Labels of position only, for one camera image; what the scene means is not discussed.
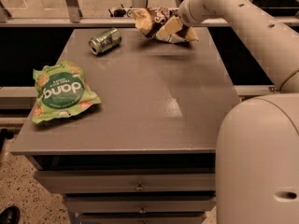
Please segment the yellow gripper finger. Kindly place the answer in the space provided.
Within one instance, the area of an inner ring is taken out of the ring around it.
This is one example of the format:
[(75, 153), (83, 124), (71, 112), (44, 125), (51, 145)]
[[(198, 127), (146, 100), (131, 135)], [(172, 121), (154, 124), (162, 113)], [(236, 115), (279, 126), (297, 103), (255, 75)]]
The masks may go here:
[(198, 41), (199, 37), (192, 27), (188, 28), (186, 31), (185, 39), (187, 41)]
[(165, 25), (163, 25), (160, 30), (156, 33), (156, 37), (159, 40), (166, 40), (171, 35), (179, 32), (183, 27), (183, 23), (177, 16), (171, 17)]

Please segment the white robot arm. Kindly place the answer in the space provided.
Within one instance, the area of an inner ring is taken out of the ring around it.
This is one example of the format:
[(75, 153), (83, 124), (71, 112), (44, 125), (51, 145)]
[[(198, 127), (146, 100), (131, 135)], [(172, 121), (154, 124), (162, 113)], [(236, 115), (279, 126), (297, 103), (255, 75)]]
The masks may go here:
[(217, 224), (299, 224), (299, 35), (250, 0), (184, 0), (178, 16), (187, 26), (225, 19), (276, 88), (221, 124)]

